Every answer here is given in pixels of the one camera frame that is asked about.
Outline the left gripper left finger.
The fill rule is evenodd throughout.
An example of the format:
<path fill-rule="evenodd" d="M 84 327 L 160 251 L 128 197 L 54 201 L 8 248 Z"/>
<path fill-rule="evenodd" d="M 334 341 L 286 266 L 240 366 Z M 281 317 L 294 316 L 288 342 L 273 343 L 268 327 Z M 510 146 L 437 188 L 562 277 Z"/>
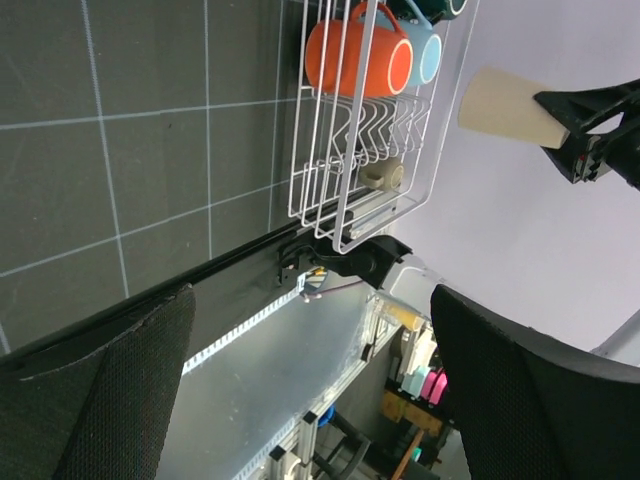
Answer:
<path fill-rule="evenodd" d="M 186 284 L 2 357 L 2 478 L 154 478 L 194 320 Z"/>

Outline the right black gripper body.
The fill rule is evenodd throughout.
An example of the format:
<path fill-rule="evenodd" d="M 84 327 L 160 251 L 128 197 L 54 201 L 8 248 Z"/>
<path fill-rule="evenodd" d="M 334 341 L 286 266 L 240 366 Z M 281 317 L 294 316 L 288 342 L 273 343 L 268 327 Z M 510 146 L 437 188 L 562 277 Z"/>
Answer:
<path fill-rule="evenodd" d="M 593 182 L 613 171 L 639 188 L 639 111 L 622 114 L 620 124 L 603 134 L 570 134 L 559 149 L 544 148 L 571 184 Z"/>

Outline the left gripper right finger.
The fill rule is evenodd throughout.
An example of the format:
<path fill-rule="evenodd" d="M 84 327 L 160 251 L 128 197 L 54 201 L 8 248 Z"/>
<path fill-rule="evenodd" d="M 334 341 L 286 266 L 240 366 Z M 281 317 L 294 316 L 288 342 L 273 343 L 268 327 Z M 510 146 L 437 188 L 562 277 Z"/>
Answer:
<path fill-rule="evenodd" d="M 439 284 L 431 320 L 474 479 L 636 479 L 639 369 Z"/>

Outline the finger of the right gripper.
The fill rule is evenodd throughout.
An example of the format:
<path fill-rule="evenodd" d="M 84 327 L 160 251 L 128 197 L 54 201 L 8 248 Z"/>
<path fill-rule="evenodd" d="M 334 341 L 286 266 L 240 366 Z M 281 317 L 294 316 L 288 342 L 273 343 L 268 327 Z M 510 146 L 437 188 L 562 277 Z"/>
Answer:
<path fill-rule="evenodd" d="M 622 119 L 604 134 L 607 140 L 639 131 L 638 79 L 583 91 L 541 91 L 533 99 L 575 138 L 585 138 L 593 128 L 618 114 Z"/>

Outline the tall beige cup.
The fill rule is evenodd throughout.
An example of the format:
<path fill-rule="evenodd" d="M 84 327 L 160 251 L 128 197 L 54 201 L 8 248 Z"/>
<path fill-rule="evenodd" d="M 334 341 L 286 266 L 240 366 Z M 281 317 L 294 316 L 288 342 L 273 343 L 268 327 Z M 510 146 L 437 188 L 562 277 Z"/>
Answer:
<path fill-rule="evenodd" d="M 549 88 L 504 70 L 485 66 L 464 92 L 458 125 L 464 129 L 560 148 L 569 131 L 534 96 Z"/>

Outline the light blue mug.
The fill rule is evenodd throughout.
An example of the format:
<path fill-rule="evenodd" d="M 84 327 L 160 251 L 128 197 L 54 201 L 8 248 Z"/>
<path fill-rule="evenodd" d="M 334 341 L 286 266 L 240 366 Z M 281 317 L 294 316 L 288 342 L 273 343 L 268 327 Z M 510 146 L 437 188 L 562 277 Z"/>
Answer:
<path fill-rule="evenodd" d="M 413 64 L 407 87 L 431 82 L 439 69 L 442 40 L 417 1 L 387 1 L 386 8 L 407 33 L 413 48 Z"/>

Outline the dark green mug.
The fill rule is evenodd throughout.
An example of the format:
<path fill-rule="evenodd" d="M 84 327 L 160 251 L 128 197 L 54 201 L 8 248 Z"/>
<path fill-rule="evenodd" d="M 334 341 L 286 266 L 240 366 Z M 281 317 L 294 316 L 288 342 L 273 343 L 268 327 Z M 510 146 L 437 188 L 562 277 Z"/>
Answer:
<path fill-rule="evenodd" d="M 440 21 L 456 19 L 465 9 L 466 0 L 414 0 L 413 3 L 422 15 L 435 25 Z M 410 6 L 409 1 L 389 0 L 387 6 L 399 20 L 417 20 L 418 16 Z"/>

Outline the small grey-beige mug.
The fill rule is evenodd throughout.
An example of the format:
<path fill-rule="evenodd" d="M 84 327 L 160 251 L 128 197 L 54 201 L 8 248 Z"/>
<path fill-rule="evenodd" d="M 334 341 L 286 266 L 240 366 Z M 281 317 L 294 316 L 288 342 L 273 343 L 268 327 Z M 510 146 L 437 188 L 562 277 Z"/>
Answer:
<path fill-rule="evenodd" d="M 404 165 L 399 157 L 389 157 L 362 167 L 359 180 L 371 189 L 388 192 L 400 187 L 404 171 Z"/>

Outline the orange mug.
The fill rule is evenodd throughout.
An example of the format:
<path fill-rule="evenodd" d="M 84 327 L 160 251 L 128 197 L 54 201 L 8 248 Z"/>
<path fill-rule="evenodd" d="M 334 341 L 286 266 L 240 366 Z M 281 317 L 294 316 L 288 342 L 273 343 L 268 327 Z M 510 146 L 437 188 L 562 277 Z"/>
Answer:
<path fill-rule="evenodd" d="M 305 74 L 312 87 L 324 93 L 354 96 L 366 9 L 367 3 L 361 2 L 346 20 L 324 20 L 313 27 L 304 56 Z M 389 7 L 379 3 L 377 9 L 386 23 L 373 26 L 364 82 L 366 98 L 401 93 L 409 83 L 414 61 L 408 33 Z"/>

